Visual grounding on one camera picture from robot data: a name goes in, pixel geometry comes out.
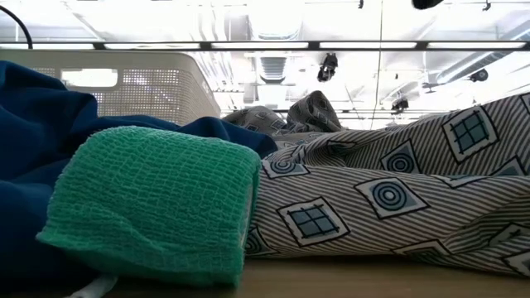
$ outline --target green towel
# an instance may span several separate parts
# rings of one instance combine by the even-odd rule
[[[259,155],[142,127],[94,134],[55,186],[37,235],[102,272],[237,285]]]

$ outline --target ceiling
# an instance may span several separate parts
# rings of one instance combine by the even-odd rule
[[[35,41],[530,39],[530,0],[489,2],[488,11],[482,0],[445,0],[418,11],[410,0],[364,0],[362,9],[359,1],[346,0],[0,1],[27,24]],[[0,41],[23,38],[0,15]],[[336,76],[325,83],[316,79],[325,52],[190,54],[224,113],[253,105],[287,109],[318,89],[335,110],[350,111],[340,115],[341,122],[354,129],[409,123],[426,113],[530,90],[523,80],[530,75],[529,52],[339,52]],[[465,80],[470,70],[483,67],[488,80]],[[426,93],[422,83],[448,84]],[[390,115],[392,101],[401,97],[410,108]]]

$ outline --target security camera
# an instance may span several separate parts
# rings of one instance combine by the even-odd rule
[[[408,108],[408,99],[406,97],[401,97],[399,99],[396,99],[392,103],[392,115],[398,115],[400,113],[403,113],[405,109]]]
[[[329,81],[335,75],[337,67],[339,67],[339,60],[335,53],[327,53],[316,78],[319,82]]]
[[[488,71],[482,69],[472,74],[470,76],[470,81],[471,82],[476,82],[476,81],[484,82],[485,80],[488,79],[488,77],[489,77]]]

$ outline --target wooden surface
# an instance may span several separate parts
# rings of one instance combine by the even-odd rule
[[[9,297],[58,298],[71,292],[19,293]],[[393,258],[262,260],[247,262],[237,290],[182,290],[123,278],[105,297],[529,298],[530,279],[425,266]]]

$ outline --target white cord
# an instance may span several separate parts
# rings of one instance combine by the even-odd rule
[[[102,274],[83,289],[66,298],[101,298],[113,289],[118,281],[117,276]]]

